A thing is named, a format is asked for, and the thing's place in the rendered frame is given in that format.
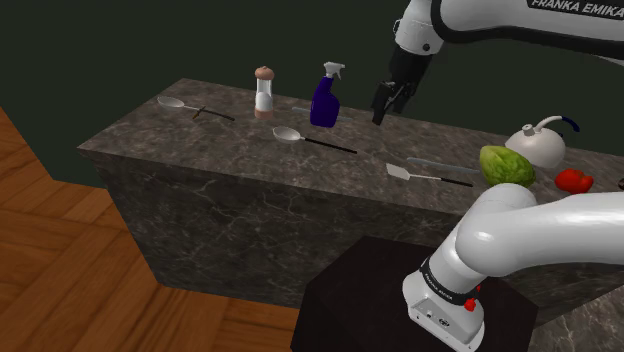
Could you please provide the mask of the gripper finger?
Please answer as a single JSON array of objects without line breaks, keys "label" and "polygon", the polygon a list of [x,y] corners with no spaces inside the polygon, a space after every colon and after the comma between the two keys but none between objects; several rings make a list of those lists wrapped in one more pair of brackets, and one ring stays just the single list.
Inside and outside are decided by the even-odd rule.
[{"label": "gripper finger", "polygon": [[392,110],[394,113],[401,114],[409,102],[411,97],[415,94],[416,87],[414,84],[402,85],[393,96]]},{"label": "gripper finger", "polygon": [[383,81],[378,84],[371,104],[371,109],[373,110],[372,122],[374,124],[382,124],[388,108],[394,101],[396,91],[395,82]]}]

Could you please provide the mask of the blue spray bottle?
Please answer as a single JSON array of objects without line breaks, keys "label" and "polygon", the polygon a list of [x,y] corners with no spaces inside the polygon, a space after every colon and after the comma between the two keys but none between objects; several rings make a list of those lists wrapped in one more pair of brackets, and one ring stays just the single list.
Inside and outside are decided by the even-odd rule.
[{"label": "blue spray bottle", "polygon": [[310,106],[310,123],[314,126],[332,128],[337,121],[340,109],[339,100],[332,94],[334,77],[341,78],[341,70],[344,64],[326,62],[324,64],[325,75],[321,78],[313,95]]}]

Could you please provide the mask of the grey knife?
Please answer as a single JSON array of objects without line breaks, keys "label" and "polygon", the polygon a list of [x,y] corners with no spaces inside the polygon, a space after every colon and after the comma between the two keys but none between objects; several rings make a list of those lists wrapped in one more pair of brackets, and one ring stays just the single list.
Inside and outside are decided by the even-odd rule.
[{"label": "grey knife", "polygon": [[466,167],[450,165],[450,164],[444,164],[444,163],[434,162],[434,161],[431,161],[431,160],[426,160],[426,159],[416,158],[416,157],[408,157],[408,158],[406,158],[406,160],[409,161],[409,162],[412,162],[412,163],[419,164],[419,165],[437,167],[437,168],[441,168],[441,169],[449,170],[449,171],[454,171],[454,172],[462,172],[462,173],[469,173],[469,174],[479,174],[481,172],[480,170],[477,170],[477,169],[466,168]]}]

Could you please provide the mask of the white and brown pepper grinder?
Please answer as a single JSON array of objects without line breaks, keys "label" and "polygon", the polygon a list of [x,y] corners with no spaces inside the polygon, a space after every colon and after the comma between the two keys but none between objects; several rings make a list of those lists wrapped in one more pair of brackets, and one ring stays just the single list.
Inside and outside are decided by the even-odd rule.
[{"label": "white and brown pepper grinder", "polygon": [[270,119],[273,116],[272,80],[275,74],[267,66],[255,70],[256,96],[254,116],[258,119]]}]

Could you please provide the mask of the green cabbage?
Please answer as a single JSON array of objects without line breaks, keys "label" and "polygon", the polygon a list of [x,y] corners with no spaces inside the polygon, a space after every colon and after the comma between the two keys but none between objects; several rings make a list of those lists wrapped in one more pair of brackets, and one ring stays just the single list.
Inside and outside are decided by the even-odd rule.
[{"label": "green cabbage", "polygon": [[479,162],[482,174],[490,186],[503,183],[530,187],[536,180],[532,164],[519,153],[504,146],[484,146]]}]

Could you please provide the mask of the white kettle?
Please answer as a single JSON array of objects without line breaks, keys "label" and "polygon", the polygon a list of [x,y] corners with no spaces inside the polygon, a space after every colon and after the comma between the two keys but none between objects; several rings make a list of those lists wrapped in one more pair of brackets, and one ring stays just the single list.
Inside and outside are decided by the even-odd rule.
[{"label": "white kettle", "polygon": [[523,156],[533,166],[557,167],[564,159],[566,144],[560,133],[546,127],[554,121],[564,121],[574,132],[580,131],[579,125],[572,119],[555,115],[544,118],[536,125],[523,125],[507,139],[505,146]]}]

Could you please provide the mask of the red bell pepper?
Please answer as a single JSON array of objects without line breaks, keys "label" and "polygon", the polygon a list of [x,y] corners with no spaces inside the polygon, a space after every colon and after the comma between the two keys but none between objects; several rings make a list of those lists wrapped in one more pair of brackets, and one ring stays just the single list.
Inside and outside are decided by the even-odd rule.
[{"label": "red bell pepper", "polygon": [[587,193],[593,186],[594,179],[576,169],[561,171],[554,180],[558,189],[570,194]]}]

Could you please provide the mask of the dark robot stand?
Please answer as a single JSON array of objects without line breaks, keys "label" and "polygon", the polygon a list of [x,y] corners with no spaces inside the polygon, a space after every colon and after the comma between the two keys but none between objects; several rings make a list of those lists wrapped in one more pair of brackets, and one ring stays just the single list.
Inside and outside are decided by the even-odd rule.
[{"label": "dark robot stand", "polygon": [[[292,352],[454,352],[411,321],[404,278],[434,249],[365,236],[306,286]],[[538,307],[505,281],[481,284],[476,352],[527,352]]]}]

